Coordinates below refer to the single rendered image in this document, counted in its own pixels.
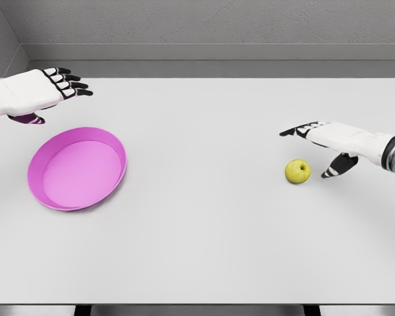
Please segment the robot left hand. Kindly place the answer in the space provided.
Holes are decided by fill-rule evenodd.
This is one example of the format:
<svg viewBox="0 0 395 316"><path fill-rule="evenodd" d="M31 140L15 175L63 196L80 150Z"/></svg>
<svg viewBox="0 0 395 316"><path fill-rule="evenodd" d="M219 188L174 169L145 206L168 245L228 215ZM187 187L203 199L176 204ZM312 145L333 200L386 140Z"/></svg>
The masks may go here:
<svg viewBox="0 0 395 316"><path fill-rule="evenodd" d="M72 97L93 92L66 68L34 69L0 79L6 89L7 116L21 124L44 124L36 111L48 109Z"/></svg>

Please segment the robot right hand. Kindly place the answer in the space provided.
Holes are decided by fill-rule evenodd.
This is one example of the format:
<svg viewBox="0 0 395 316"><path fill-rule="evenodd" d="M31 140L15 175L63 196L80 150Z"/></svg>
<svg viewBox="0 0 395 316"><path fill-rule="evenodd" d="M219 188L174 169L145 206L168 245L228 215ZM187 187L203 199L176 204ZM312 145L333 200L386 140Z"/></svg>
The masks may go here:
<svg viewBox="0 0 395 316"><path fill-rule="evenodd" d="M287 129L281 136L297 135L321 147L339 152L322 173L322 178L340 176L357 165L360 157L379 164L386 146L386 139L378 134L372 134L337 122L311 122Z"/></svg>

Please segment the yellow-green apple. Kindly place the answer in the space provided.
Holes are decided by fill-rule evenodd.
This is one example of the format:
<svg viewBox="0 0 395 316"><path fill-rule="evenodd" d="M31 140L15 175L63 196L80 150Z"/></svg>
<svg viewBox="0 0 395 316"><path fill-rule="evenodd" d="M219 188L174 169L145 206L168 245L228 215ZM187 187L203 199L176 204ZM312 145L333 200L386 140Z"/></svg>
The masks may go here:
<svg viewBox="0 0 395 316"><path fill-rule="evenodd" d="M310 178L311 167L303 159L293 159L286 164L284 174L290 183L302 184Z"/></svg>

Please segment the pink round plate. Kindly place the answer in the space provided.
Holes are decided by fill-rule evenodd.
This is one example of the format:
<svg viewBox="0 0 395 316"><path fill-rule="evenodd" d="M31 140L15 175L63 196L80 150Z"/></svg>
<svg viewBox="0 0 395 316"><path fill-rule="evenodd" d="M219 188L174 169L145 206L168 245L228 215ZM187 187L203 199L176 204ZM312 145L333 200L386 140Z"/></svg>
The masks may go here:
<svg viewBox="0 0 395 316"><path fill-rule="evenodd" d="M73 128L52 137L36 151L27 183L42 205L74 211L111 194L126 167L125 148L115 135L100 128Z"/></svg>

